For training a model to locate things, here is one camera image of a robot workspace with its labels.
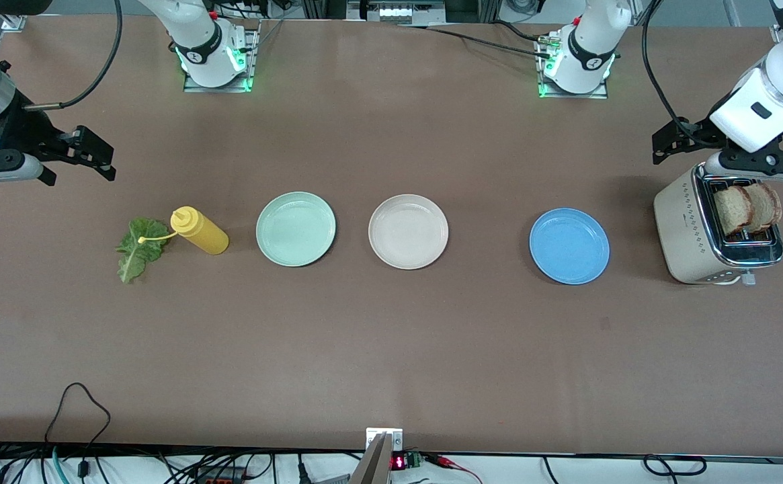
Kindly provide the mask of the bread slice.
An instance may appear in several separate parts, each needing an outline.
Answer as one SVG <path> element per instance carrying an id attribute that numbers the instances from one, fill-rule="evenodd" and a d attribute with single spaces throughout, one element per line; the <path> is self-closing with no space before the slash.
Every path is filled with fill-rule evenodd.
<path id="1" fill-rule="evenodd" d="M 717 191 L 713 197 L 724 236 L 730 237 L 748 229 L 753 221 L 754 206 L 747 188 L 732 185 Z"/>
<path id="2" fill-rule="evenodd" d="M 779 223 L 782 217 L 782 203 L 775 190 L 763 183 L 748 185 L 744 190 L 753 206 L 753 216 L 745 227 L 748 233 L 762 233 Z"/>

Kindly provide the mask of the green lettuce leaf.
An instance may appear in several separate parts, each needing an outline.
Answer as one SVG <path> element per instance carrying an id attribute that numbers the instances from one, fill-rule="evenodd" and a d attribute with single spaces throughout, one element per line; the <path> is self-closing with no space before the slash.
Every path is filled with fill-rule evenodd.
<path id="1" fill-rule="evenodd" d="M 130 283 L 145 272 L 146 266 L 163 255 L 169 242 L 168 228 L 155 218 L 137 217 L 129 223 L 129 229 L 120 240 L 116 251 L 120 254 L 118 277 Z"/>

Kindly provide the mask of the yellow mustard squeeze bottle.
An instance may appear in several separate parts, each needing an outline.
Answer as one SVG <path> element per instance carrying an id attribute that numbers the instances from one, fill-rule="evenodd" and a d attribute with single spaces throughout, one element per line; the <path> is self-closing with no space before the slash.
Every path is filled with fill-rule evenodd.
<path id="1" fill-rule="evenodd" d="M 170 216 L 172 233 L 157 238 L 139 237 L 138 244 L 168 240 L 180 236 L 210 255 L 223 253 L 229 247 L 229 236 L 212 220 L 192 206 L 180 206 Z"/>

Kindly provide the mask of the blue plate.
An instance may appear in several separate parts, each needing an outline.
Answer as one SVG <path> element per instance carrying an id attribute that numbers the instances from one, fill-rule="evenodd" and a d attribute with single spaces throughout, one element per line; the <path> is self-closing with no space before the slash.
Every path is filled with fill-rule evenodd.
<path id="1" fill-rule="evenodd" d="M 591 215 L 555 208 L 540 215 L 528 236 L 530 257 L 551 280 L 583 285 L 603 275 L 610 260 L 606 231 Z"/>

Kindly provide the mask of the mint green plate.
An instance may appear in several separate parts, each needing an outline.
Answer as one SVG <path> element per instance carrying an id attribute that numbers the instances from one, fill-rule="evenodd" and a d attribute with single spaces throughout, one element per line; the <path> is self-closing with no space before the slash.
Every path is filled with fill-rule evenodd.
<path id="1" fill-rule="evenodd" d="M 322 258 L 335 242 L 335 211 L 320 196 L 292 191 L 272 199 L 255 227 L 259 250 L 278 266 L 303 267 Z"/>

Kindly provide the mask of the beige plate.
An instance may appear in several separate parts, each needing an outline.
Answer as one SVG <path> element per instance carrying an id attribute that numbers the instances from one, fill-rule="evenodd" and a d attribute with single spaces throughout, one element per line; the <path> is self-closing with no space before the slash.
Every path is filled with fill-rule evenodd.
<path id="1" fill-rule="evenodd" d="M 397 195 L 382 202 L 368 224 L 368 241 L 376 257 L 400 270 L 420 270 L 446 250 L 450 226 L 429 198 Z"/>

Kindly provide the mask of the beige chrome toaster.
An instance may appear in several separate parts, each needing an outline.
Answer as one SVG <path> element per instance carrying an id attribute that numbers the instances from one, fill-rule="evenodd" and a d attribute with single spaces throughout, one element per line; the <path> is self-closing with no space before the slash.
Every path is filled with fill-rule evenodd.
<path id="1" fill-rule="evenodd" d="M 732 185 L 747 187 L 756 179 L 714 177 L 704 164 L 690 168 L 653 199 L 653 211 L 669 273 L 687 284 L 751 286 L 754 272 L 782 259 L 778 223 L 762 233 L 730 237 L 720 229 L 714 193 Z"/>

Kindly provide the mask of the red clip leads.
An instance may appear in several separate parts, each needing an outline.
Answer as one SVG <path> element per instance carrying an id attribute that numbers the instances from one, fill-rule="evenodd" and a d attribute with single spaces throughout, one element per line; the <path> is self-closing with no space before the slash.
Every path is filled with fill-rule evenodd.
<path id="1" fill-rule="evenodd" d="M 441 469 L 447 469 L 447 471 L 463 472 L 473 477 L 478 484 L 484 484 L 480 476 L 475 474 L 473 471 L 470 471 L 469 469 L 466 469 L 465 467 L 454 462 L 452 459 L 449 459 L 445 456 L 440 456 L 440 454 L 435 454 L 430 452 L 422 452 L 421 457 L 422 459 L 426 460 L 426 462 L 431 463 L 431 465 L 436 465 Z"/>

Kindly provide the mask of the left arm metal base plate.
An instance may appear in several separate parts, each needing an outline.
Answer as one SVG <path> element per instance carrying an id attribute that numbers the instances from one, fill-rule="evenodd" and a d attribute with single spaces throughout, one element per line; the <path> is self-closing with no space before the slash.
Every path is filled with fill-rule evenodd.
<path id="1" fill-rule="evenodd" d="M 536 52 L 546 55 L 536 59 L 538 94 L 541 97 L 607 98 L 606 79 L 616 53 L 596 56 L 584 52 L 578 58 L 570 41 L 574 29 L 572 25 L 566 25 L 551 31 L 548 36 L 540 36 L 534 43 Z"/>

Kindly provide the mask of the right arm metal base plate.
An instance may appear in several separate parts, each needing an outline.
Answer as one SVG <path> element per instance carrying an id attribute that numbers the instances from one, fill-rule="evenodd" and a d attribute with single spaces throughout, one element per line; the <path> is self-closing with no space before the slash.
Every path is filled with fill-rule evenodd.
<path id="1" fill-rule="evenodd" d="M 207 56 L 206 63 L 192 64 L 178 53 L 184 73 L 185 92 L 247 93 L 252 91 L 259 53 L 260 28 L 216 19 L 221 28 L 221 43 Z"/>

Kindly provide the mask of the aluminium frame with lights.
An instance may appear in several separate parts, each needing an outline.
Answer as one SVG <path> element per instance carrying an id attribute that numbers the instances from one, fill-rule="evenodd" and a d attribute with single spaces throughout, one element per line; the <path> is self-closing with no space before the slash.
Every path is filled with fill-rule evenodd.
<path id="1" fill-rule="evenodd" d="M 504 0 L 294 0 L 307 19 L 350 19 L 401 26 L 489 24 Z"/>

